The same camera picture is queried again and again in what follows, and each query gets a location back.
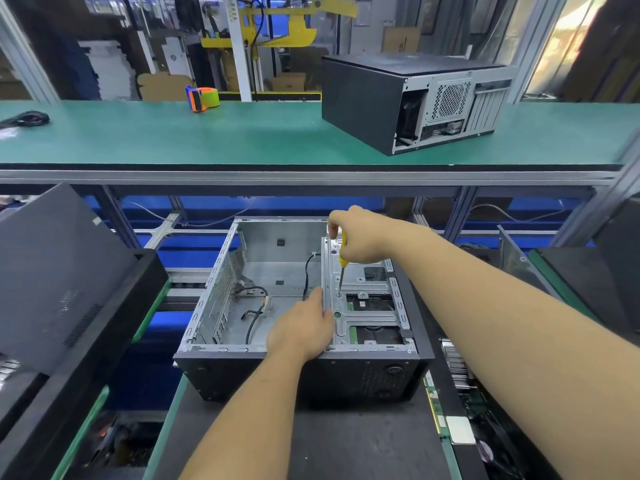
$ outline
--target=computer case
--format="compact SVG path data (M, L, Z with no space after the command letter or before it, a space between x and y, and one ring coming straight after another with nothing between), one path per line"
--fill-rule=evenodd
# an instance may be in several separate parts
M323 57L323 118L386 155L492 133L517 68L429 54Z
M2 214L0 479L50 480L169 276L69 185Z
M391 260L349 264L338 294L341 237L330 239L326 226L326 219L236 218L174 355L204 399L228 400L258 366L272 325L302 299L307 276L309 292L323 287L335 334L302 370L301 404L400 401L422 383L433 352L408 278ZM268 311L248 333L253 314L245 312L263 300Z

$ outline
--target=yellow screwdriver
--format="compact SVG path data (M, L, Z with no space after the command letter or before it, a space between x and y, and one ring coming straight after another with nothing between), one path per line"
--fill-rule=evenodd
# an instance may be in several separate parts
M340 244L340 251L343 247L347 245L347 233L342 231L342 243ZM342 295L342 279L344 278L344 268L347 267L349 261L346 259L342 259L342 254L338 254L338 261L340 261L340 266L342 266L342 270L340 271L340 284L338 284L338 296Z

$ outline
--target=forearm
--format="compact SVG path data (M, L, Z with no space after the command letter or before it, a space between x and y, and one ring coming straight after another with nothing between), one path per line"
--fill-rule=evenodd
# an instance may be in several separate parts
M470 368L566 479L627 479L640 352L571 307L398 224L392 257Z
M236 391L180 480L284 480L303 352L267 355Z

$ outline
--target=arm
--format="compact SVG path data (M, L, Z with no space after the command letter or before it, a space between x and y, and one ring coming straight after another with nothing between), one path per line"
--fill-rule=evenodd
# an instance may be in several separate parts
M430 229L334 211L341 255L392 257L471 370L565 480L637 478L640 350Z
M180 480L284 480L289 469L300 370L333 337L322 288L299 301L269 332L267 357L204 435Z

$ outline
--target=yellow machine arm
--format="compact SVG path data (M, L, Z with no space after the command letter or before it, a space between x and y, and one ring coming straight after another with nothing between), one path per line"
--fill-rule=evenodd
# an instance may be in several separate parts
M318 11L336 15L356 17L358 5L352 0L315 0L311 6L304 8L255 8L245 6L239 9L240 29L243 42L248 46L256 35L253 19L256 15L287 15L289 17L289 34L258 44L259 47L308 47L316 39L316 29L309 29L305 23L305 15L314 15ZM200 40L204 48L231 48L229 38L209 38Z

